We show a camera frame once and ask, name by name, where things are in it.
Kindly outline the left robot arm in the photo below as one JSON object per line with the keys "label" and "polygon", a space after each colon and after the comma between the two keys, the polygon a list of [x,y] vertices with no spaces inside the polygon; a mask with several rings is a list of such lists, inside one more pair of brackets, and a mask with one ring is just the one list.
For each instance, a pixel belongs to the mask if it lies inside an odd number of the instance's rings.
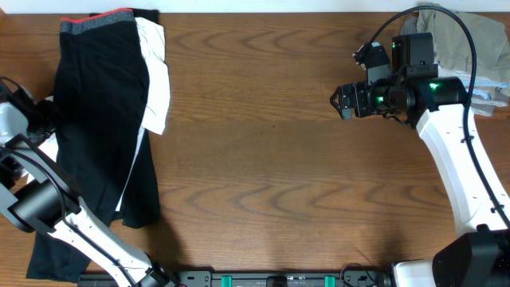
{"label": "left robot arm", "polygon": [[64,242],[103,269],[79,286],[177,286],[142,250],[127,244],[88,208],[77,188],[38,146],[53,133],[44,105],[1,79],[1,214],[19,230]]}

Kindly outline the black garment under pile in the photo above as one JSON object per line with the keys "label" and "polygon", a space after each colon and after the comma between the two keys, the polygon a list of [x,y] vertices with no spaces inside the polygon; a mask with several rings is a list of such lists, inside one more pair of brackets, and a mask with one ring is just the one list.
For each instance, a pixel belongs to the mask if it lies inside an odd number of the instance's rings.
{"label": "black garment under pile", "polygon": [[120,176],[120,195],[117,200],[109,199],[106,203],[115,207],[111,213],[112,219],[120,219],[125,226],[138,229],[157,221],[160,207],[148,135],[150,131],[143,136],[145,142],[139,150],[139,158],[133,170],[134,177],[128,178],[149,85],[135,16],[159,24],[157,10],[125,8],[101,16],[109,23],[100,32],[100,36],[105,39],[104,50],[107,55],[107,59],[102,62],[104,77],[100,84],[105,91],[100,100],[107,109],[102,123],[108,130],[108,138],[113,141],[113,147],[122,151],[110,169]]}

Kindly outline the khaki folded shorts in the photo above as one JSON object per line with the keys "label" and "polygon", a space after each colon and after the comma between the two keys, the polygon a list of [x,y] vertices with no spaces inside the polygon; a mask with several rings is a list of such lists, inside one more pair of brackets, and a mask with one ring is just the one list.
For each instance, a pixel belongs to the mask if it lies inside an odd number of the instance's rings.
{"label": "khaki folded shorts", "polygon": [[[467,27],[476,51],[476,75],[482,69],[509,70],[509,40],[505,26],[490,18],[477,14],[457,12],[456,15]],[[451,70],[472,72],[472,51],[465,32],[449,15],[436,10],[419,12],[419,33],[433,36],[434,62]]]}

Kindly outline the grey folded garment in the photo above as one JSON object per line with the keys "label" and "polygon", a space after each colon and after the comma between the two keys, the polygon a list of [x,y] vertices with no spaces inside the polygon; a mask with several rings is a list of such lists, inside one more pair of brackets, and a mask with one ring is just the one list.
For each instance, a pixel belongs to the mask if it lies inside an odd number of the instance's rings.
{"label": "grey folded garment", "polygon": [[[402,25],[400,34],[417,33],[418,18],[409,16]],[[478,87],[473,90],[472,107],[474,113],[482,116],[492,116],[494,108],[508,106],[508,97],[496,86]]]}

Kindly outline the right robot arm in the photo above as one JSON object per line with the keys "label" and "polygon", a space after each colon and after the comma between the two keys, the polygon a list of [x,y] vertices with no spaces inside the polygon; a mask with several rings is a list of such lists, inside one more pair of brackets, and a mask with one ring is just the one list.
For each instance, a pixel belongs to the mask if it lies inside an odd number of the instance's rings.
{"label": "right robot arm", "polygon": [[440,77],[430,33],[397,36],[390,51],[363,45],[355,60],[363,81],[338,87],[339,115],[398,119],[429,149],[453,211],[456,239],[431,259],[394,263],[377,286],[506,286],[509,283],[509,197],[478,135],[457,77]]}

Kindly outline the black leggings grey red waistband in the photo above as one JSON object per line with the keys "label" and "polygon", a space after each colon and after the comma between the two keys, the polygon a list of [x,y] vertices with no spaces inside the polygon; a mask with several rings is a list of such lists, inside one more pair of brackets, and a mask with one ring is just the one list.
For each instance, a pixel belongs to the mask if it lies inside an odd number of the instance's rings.
{"label": "black leggings grey red waistband", "polygon": [[57,165],[105,225],[128,181],[147,103],[149,74],[133,10],[64,19],[53,101]]}

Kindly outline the white t-shirt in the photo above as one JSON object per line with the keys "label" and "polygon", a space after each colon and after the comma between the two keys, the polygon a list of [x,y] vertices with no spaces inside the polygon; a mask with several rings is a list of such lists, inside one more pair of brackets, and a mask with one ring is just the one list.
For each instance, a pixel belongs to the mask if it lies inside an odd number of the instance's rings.
{"label": "white t-shirt", "polygon": [[134,158],[129,179],[134,177],[134,166],[139,150],[145,142],[145,132],[162,135],[166,127],[167,113],[171,102],[169,70],[165,63],[166,40],[163,26],[141,16],[135,16],[142,57],[149,75],[148,97],[143,119],[137,135]]}

